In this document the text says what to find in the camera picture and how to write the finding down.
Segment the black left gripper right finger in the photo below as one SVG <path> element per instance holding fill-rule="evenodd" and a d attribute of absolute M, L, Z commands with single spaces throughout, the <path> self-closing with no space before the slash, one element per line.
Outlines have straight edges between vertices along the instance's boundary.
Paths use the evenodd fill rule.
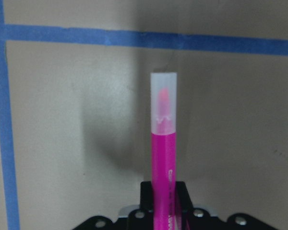
<path fill-rule="evenodd" d="M 185 182 L 177 181 L 175 187 L 175 212 L 188 212 L 193 204 Z"/>

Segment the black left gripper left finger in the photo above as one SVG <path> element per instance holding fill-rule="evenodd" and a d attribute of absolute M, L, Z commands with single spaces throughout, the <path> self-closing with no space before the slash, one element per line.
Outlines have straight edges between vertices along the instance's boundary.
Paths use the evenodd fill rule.
<path fill-rule="evenodd" d="M 153 212 L 154 196 L 151 181 L 143 181 L 140 184 L 140 209 Z"/>

